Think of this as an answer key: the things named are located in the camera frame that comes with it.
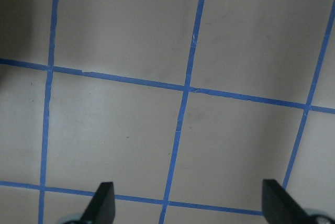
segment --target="black object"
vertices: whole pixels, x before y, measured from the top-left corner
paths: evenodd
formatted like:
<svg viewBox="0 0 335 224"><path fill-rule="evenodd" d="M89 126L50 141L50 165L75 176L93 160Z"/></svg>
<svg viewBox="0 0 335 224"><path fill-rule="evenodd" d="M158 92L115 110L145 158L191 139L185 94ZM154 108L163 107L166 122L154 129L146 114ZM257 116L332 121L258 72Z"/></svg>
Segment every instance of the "black object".
<svg viewBox="0 0 335 224"><path fill-rule="evenodd" d="M276 180L263 180L262 211L269 224L335 224L323 215L307 215Z"/></svg>
<svg viewBox="0 0 335 224"><path fill-rule="evenodd" d="M80 220L64 224L112 224L115 217L113 182L102 182Z"/></svg>

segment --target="floor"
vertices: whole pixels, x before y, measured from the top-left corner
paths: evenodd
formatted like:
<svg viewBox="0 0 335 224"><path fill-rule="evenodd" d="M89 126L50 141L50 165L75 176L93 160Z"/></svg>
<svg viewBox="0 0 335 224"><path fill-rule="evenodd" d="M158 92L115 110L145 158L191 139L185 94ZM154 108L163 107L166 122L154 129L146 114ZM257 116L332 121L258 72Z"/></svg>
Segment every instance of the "floor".
<svg viewBox="0 0 335 224"><path fill-rule="evenodd" d="M264 178L335 217L334 0L0 4L3 223L113 181L115 224L262 224Z"/></svg>

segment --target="blue grid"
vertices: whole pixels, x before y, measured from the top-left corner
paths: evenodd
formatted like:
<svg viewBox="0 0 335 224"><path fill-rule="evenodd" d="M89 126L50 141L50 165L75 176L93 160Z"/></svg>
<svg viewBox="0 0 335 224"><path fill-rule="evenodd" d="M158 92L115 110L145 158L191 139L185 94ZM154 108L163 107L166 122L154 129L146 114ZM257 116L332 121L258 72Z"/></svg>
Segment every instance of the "blue grid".
<svg viewBox="0 0 335 224"><path fill-rule="evenodd" d="M46 186L46 172L47 172L47 149L48 149L48 132L49 132L49 103L51 98L51 85L52 85L52 78L53 73L65 73L71 75L79 75L79 76L87 76L96 79L104 79L116 82L124 82L124 83L132 83L138 85L146 85L146 86L153 86L158 88L165 88L165 89L172 89L177 91L182 91L182 102L180 106L180 111L177 119L177 126L176 132L174 137L173 143L173 150L171 155L170 161L170 168L169 173L167 176L166 187L164 192L163 199L151 199L151 198L142 198L142 197L133 197L133 196L126 196L126 195L116 195L115 198L119 200L128 200L128 201L136 201L141 203L150 203L150 204L157 204L162 205L162 211L160 214L159 224L164 223L165 213L168 206L176 206L176 207L186 207L186 208L196 208L196 209L205 209L205 210L212 210L212 211L223 211L223 212L234 212L239 214L247 214L247 215L258 215L261 216L261 211L256 210L248 210L248 209L239 209L239 208L228 208L228 207L220 207L220 206L211 206L211 205L200 205L200 204L192 204L192 203L184 203L184 202L177 202L177 201L169 201L169 195L173 180L173 173L175 169L175 163L178 154L178 145L180 141L183 119L185 115L185 109L187 104L187 98L189 92L191 93L203 93L212 96L220 96L220 97L227 97L239 100L249 100L256 103L265 103L265 104L272 104L278 106L285 106L285 107L293 107L298 109L303 109L303 116L301 118L301 122L299 125L298 133L296 136L296 140L294 143L294 147L292 149L291 157L289 160L289 164L287 166L285 178L283 181L283 187L286 188L292 168L294 165L294 161L296 158L296 154L299 148L299 144L301 141L301 137L303 135L303 131L305 128L306 120L308 117L309 111L318 111L321 113L330 113L335 114L335 108L326 108L320 106L313 106L312 99L316 90L318 77L321 71L322 62L325 57L327 45L329 42L329 37L332 29L332 25L335 19L335 0L333 0L332 8L330 11L330 16L328 20L328 24L326 27L325 35L323 37L321 50L319 53L318 62L315 68L314 77L312 80L312 84L310 86L310 90L308 93L307 101L305 104L296 103L296 102L289 102L284 100L277 100L277 99L270 99L265 97L257 97L257 96L250 96L244 94L237 94L225 91L216 91L213 89L205 89L205 88L195 88L191 87L191 77L192 77L192 68L194 62L194 55L197 46L197 39L198 33L200 28L200 21L203 12L205 0L199 0L196 17L194 22L194 29L192 34L191 40L191 47L189 50L188 56L188 63L187 63L187 70L186 70L186 78L184 85L176 85L170 83L162 83L150 80L142 80L142 79L134 79L131 77L124 77L124 76L116 76L111 74L105 73L97 73L97 72L82 72L81 70L64 68L59 66L54 66L54 48L55 48L55 32L56 32L56 25L57 25L57 6L58 0L52 0L52 12L51 12L51 26L50 26L50 42L49 42L49 55L48 55L48 65L36 64L36 63L28 63L23 61L15 61L9 59L0 58L0 64L4 65L11 65L17 66L21 68L28 68L34 70L42 70L47 72L47 80L46 80L46 90L45 90L45 98L44 98L44 112L43 112L43 134L42 134L42 152L41 152L41 168L40 168L40 185L33 185L33 184L26 184L26 183L16 183L16 182L7 182L7 181L0 181L0 186L9 186L9 187L18 187L18 188L26 188L26 189L33 189L40 191L39 197L39 210L38 210L38 224L43 224L43 212L44 212L44 194L45 192L56 192L56 193L65 193L65 194L74 194L74 195L85 195L85 196L93 196L94 192L88 191L81 191L81 190L74 190L74 189L67 189L67 188L58 188L58 187L47 187Z"/></svg>

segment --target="grid square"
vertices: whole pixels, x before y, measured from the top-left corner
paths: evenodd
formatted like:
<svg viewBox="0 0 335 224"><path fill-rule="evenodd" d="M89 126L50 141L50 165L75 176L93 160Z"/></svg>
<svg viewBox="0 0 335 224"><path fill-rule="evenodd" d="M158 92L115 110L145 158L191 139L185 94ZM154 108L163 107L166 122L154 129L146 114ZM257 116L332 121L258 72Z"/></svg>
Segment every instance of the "grid square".
<svg viewBox="0 0 335 224"><path fill-rule="evenodd" d="M335 218L335 115L310 111L288 192L303 207Z"/></svg>
<svg viewBox="0 0 335 224"><path fill-rule="evenodd" d="M36 224L39 191L0 186L1 223Z"/></svg>
<svg viewBox="0 0 335 224"><path fill-rule="evenodd" d="M60 0L55 64L183 84L198 0Z"/></svg>
<svg viewBox="0 0 335 224"><path fill-rule="evenodd" d="M165 224L192 223L192 224L266 224L264 217L256 215L243 215L231 212L219 212L202 209L171 207L166 212Z"/></svg>
<svg viewBox="0 0 335 224"><path fill-rule="evenodd" d="M52 0L0 0L1 58L48 63Z"/></svg>
<svg viewBox="0 0 335 224"><path fill-rule="evenodd" d="M63 224L80 218L91 197L46 192L44 223ZM115 220L113 224L156 224L161 205L115 200Z"/></svg>
<svg viewBox="0 0 335 224"><path fill-rule="evenodd" d="M39 184L46 73L0 65L0 180Z"/></svg>
<svg viewBox="0 0 335 224"><path fill-rule="evenodd" d="M162 198L182 92L55 73L47 185Z"/></svg>
<svg viewBox="0 0 335 224"><path fill-rule="evenodd" d="M318 85L313 97L313 105L335 108L335 32L334 25L322 64Z"/></svg>
<svg viewBox="0 0 335 224"><path fill-rule="evenodd" d="M206 0L192 86L305 103L333 0Z"/></svg>
<svg viewBox="0 0 335 224"><path fill-rule="evenodd" d="M302 110L190 94L170 200L260 210L284 179Z"/></svg>

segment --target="vertical blue line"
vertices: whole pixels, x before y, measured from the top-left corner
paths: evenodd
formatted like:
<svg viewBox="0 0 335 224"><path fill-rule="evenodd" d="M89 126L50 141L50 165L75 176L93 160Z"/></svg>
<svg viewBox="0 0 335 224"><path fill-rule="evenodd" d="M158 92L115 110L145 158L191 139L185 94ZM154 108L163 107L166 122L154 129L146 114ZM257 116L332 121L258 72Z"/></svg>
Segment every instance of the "vertical blue line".
<svg viewBox="0 0 335 224"><path fill-rule="evenodd" d="M44 214L44 195L45 195L46 174L47 174L47 152L48 152L49 114L50 114L49 105L51 99L51 85L53 78L54 47L55 47L56 25L57 25L57 7L58 7L58 0L52 0L48 70L47 70L46 90L44 95L38 224L43 224L43 214Z"/></svg>
<svg viewBox="0 0 335 224"><path fill-rule="evenodd" d="M323 63L323 60L325 58L325 54L326 54L326 50L327 50L327 46L328 46L328 42L329 42L331 29L332 29L332 26L333 26L333 23L334 23L334 19L335 19L335 0L333 0L332 8L331 8L330 15L329 15L328 24L327 24L327 27L326 27L326 32L325 32L325 35L323 37L323 41L322 41L322 45L321 45L321 50L320 50L318 62L316 64L312 84L311 84L310 89L309 89L309 93L308 93L308 97L307 97L307 101L306 101L306 109L304 110L304 114L303 114L303 117L302 117L300 125L299 125L299 129L298 129L298 134L297 134L297 137L295 139L294 146L293 146L292 153L291 153L291 157L289 159L289 163L288 163L288 166L287 166L286 174L285 174L284 181L283 181L283 188L287 187L288 180L290 178L292 168L293 168L293 165L294 165L294 161L295 161L295 158L297 156L299 144L300 144L300 141L301 141L304 129L305 129L308 113L311 110L311 103L312 103L313 96L314 96L314 93L315 93L316 85L318 83L322 63Z"/></svg>
<svg viewBox="0 0 335 224"><path fill-rule="evenodd" d="M168 204L169 204L169 196L170 196L172 179L173 179L174 169L175 169L176 160L177 160L179 141L180 141L182 125L183 125L183 120L184 120L184 115L185 115L185 110L186 110L188 92L189 92L189 87L191 85L194 54L195 54L197 41L198 41L198 34L199 34L199 29L200 29L201 17L203 14L204 2L205 0L198 1L197 11L195 15L191 46L190 46L189 55L188 55L183 97L182 97L182 102L180 105L178 119L177 119L176 133L174 136L169 173L167 175L167 180L166 180L165 192L164 192L164 197L163 197L163 207L162 207L162 211L161 211L160 218L159 218L159 224L164 223L166 208L168 207Z"/></svg>

